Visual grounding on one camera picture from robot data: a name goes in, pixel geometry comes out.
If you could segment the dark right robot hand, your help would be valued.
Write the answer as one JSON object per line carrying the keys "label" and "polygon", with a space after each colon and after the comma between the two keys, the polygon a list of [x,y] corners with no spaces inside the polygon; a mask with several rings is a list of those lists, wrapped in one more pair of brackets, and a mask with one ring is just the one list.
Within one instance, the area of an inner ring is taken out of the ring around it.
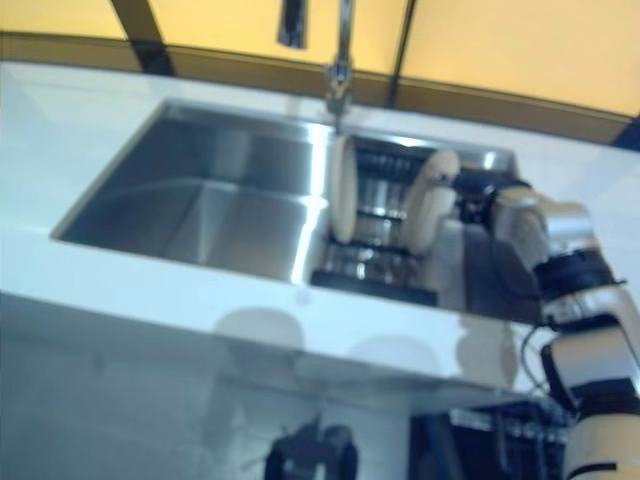
{"label": "dark right robot hand", "polygon": [[503,243],[528,270],[548,259],[543,197],[509,172],[463,169],[440,173],[436,185],[453,193],[456,216],[480,226],[493,241]]}

